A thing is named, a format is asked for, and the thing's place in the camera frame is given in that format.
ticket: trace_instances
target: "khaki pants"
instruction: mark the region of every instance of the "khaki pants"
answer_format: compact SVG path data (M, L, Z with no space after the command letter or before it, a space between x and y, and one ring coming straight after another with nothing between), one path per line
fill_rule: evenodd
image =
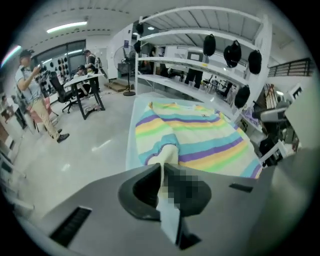
M49 113L46 109L45 101L43 100L43 98L35 99L31 106L31 109L35 111L37 115L41 118L49 134L53 136L55 140L57 140L59 138L59 133L57 132L56 128L53 126L52 122L49 119Z

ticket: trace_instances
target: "black table leg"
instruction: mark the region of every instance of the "black table leg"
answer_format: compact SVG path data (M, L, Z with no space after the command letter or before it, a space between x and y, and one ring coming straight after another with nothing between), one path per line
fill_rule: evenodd
M78 90L77 90L77 85L76 84L72 84L71 85L71 89L72 89L73 95L76 97L76 100L78 102L78 106L79 106L79 109L81 111L81 115L82 115L83 119L86 120L87 117L88 117L88 113L85 114L84 109L82 108L81 100L80 100L79 93L78 93Z
M102 101L101 101L101 98L100 98L100 95L99 95L99 92L98 92L98 83L97 83L97 80L98 80L98 77L95 77L95 79L90 79L90 85L91 85L91 89L93 91L93 95L94 95L94 98L96 100L96 103L98 103L101 107L101 110L104 111L106 110Z

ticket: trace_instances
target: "white cloth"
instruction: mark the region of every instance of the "white cloth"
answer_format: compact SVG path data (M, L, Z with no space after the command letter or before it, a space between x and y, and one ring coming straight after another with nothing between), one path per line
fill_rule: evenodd
M9 105L9 106L12 106L13 112L16 112L17 109L19 108L19 105L16 104L11 97L7 97L7 98L6 98L6 101L8 102L8 105Z

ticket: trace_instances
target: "ceiling light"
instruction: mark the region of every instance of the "ceiling light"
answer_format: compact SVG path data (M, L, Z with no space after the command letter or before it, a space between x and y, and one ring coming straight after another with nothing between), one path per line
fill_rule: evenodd
M80 49L80 50L73 50L73 51L70 51L70 52L68 52L68 53L65 53L64 55L70 55L70 54L76 54L76 53L80 53L80 52L82 52L82 49Z
M1 68L3 65L17 52L21 49L20 45L15 46L12 50L10 50L3 58L1 62Z
M54 28L48 29L46 32L47 33L52 33L52 32L58 31L58 30L63 30L63 29L77 27L77 26L83 26L83 25L87 25L87 22L86 21L82 21L82 22L65 24L65 25L62 25L62 26L56 26Z
M46 61L44 61L42 64L45 64L45 63L47 63L47 62L49 62L49 61L52 61L52 58L47 59L47 60L46 60Z

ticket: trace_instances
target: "hat on shelf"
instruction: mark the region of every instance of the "hat on shelf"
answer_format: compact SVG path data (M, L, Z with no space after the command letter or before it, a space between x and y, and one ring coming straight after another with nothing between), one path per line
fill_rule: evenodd
M242 108L247 103L249 96L250 96L250 88L248 85L245 85L244 87L240 88L236 93L234 97L234 105L238 109Z
M259 50L254 50L249 54L249 70L252 74L259 74L261 71L262 56Z
M205 37L203 42L203 54L211 56L216 50L216 39L213 34L209 34Z
M144 24L143 23L139 23L135 26L136 31L138 32L138 34L141 36L144 33Z
M139 54L141 52L141 42L138 40L134 45L133 48L136 51L137 54Z
M241 59L241 46L237 40L233 41L232 45L229 45L224 49L223 57L229 68L237 66Z

